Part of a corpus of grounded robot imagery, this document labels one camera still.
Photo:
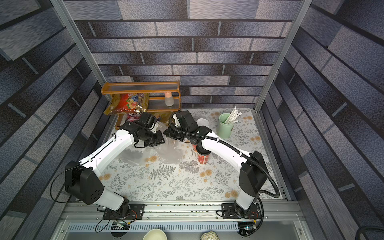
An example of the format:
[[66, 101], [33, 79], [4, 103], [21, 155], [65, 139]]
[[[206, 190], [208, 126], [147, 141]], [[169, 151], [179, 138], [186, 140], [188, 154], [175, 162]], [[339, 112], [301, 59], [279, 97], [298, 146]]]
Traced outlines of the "red cup black lid front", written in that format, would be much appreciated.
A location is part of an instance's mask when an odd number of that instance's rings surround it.
[[201, 165], [205, 165], [210, 157], [211, 152], [207, 150], [199, 150], [197, 149], [197, 154], [198, 154], [198, 162]]

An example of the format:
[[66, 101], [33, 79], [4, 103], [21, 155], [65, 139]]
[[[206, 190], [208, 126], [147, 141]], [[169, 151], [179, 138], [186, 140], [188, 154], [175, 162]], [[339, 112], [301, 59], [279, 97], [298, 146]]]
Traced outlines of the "clear plastic carrier bag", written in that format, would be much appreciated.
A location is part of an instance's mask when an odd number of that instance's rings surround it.
[[151, 153], [154, 154], [154, 156], [157, 157], [157, 160], [162, 164], [178, 165], [182, 161], [184, 155], [182, 143], [165, 136], [164, 131], [168, 128], [165, 124], [157, 122], [156, 127], [157, 130], [161, 131], [165, 143], [150, 148]]

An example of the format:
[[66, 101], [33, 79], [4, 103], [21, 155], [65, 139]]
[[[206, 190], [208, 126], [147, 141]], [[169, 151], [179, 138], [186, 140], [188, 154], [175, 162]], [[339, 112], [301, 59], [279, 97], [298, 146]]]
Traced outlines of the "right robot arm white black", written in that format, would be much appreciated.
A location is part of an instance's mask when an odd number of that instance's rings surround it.
[[263, 185], [270, 181], [276, 183], [264, 165], [263, 156], [255, 151], [249, 153], [222, 140], [210, 128], [199, 126], [189, 111], [173, 113], [165, 135], [175, 140], [187, 139], [196, 146], [198, 154], [207, 156], [211, 153], [219, 156], [239, 173], [240, 193], [234, 202], [236, 215], [245, 219], [251, 214], [251, 207], [260, 194], [266, 194]]

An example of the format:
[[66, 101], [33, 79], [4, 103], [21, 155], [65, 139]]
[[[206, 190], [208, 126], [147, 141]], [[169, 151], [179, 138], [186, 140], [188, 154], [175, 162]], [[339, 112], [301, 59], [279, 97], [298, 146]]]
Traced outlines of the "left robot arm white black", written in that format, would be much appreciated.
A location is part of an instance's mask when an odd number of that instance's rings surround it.
[[140, 141], [144, 143], [143, 148], [164, 144], [156, 124], [153, 115], [143, 113], [138, 120], [125, 122], [107, 142], [80, 162], [69, 162], [65, 170], [66, 192], [87, 205], [104, 207], [107, 211], [105, 219], [126, 218], [131, 213], [129, 200], [106, 189], [99, 177], [126, 148], [135, 147]]

